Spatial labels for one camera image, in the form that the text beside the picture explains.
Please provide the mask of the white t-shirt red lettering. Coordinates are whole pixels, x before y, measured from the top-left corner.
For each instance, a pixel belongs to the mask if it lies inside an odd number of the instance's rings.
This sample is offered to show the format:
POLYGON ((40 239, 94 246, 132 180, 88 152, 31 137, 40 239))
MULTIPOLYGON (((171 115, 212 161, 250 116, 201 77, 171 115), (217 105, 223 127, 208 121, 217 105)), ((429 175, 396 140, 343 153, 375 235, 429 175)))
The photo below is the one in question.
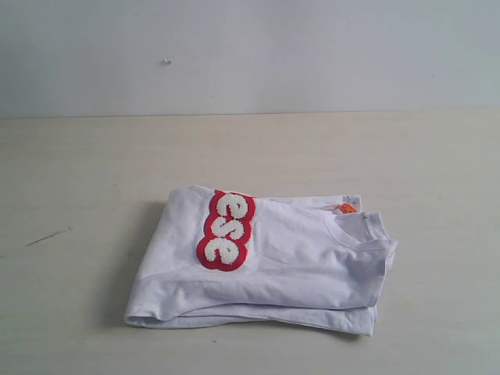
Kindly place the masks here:
POLYGON ((397 241, 357 195, 172 191, 124 314, 136 327, 277 321, 370 336, 397 241), (349 203, 358 212, 342 214, 349 203))

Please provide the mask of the orange neck label tag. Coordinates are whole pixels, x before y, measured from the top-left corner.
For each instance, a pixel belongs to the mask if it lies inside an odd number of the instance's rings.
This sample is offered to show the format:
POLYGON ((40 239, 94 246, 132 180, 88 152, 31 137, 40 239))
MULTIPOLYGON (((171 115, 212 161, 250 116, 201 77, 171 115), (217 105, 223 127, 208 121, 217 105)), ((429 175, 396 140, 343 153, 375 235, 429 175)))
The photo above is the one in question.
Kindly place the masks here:
POLYGON ((342 213, 342 214, 350 214, 350 213, 357 213, 358 210, 352 206, 351 204, 349 203, 342 203, 338 206, 338 210, 342 213))

